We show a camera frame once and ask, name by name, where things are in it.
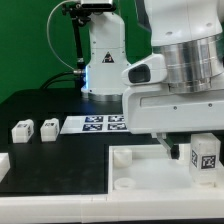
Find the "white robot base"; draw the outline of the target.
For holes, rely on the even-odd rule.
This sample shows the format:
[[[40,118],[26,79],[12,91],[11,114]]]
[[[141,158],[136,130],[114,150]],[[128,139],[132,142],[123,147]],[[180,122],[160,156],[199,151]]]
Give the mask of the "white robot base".
[[[126,88],[121,73],[130,65],[125,52],[125,23],[115,13],[92,14],[89,25],[91,59],[86,65],[84,98],[120,101]]]

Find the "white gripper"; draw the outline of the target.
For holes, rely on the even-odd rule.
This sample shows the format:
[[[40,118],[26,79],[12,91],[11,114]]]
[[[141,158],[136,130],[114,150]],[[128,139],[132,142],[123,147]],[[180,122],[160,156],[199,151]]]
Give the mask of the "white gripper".
[[[166,133],[224,129],[224,70],[216,76],[196,79],[176,87],[168,80],[173,69],[165,57],[152,54],[122,72],[127,86],[122,108],[128,130],[150,133],[170,159],[179,158],[179,145]]]

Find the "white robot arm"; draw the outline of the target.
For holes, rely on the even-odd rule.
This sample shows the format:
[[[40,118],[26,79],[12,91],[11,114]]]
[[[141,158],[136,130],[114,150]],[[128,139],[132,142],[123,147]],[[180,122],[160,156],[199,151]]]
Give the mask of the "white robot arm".
[[[167,149],[168,133],[224,130],[224,0],[135,0],[152,54],[122,73],[128,130]]]

